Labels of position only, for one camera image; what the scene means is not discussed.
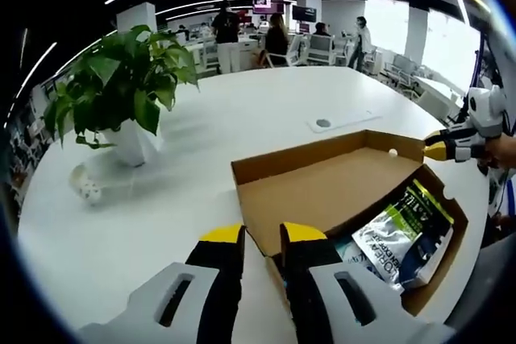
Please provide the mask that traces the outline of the person's right hand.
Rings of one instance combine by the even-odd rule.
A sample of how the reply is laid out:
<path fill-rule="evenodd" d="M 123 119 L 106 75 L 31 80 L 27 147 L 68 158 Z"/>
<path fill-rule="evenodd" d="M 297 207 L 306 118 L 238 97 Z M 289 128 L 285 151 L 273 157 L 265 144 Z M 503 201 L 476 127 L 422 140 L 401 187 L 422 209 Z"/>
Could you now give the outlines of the person's right hand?
<path fill-rule="evenodd" d="M 502 134 L 495 139 L 489 139 L 485 143 L 488 160 L 494 161 L 503 168 L 515 168 L 516 166 L 516 138 Z"/>

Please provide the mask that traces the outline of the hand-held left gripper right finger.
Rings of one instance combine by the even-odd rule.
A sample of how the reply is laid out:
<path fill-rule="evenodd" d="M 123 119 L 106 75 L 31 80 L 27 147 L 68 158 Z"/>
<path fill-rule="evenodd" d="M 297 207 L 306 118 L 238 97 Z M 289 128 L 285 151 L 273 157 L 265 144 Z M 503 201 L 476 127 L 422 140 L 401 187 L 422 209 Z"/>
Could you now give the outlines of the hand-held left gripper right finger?
<path fill-rule="evenodd" d="M 367 268 L 345 263 L 320 230 L 280 225 L 285 292 L 300 343 L 447 343 L 453 328 L 412 316 Z"/>

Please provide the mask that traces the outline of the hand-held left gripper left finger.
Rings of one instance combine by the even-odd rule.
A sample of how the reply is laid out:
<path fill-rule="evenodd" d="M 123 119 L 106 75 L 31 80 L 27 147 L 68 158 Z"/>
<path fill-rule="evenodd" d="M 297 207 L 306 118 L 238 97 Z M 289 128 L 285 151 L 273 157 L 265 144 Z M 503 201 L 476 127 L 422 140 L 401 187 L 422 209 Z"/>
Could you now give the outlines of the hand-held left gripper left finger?
<path fill-rule="evenodd" d="M 83 343 L 229 343 L 242 296 L 245 228 L 200 237 L 184 263 L 172 263 L 128 297 L 105 324 L 78 331 Z"/>

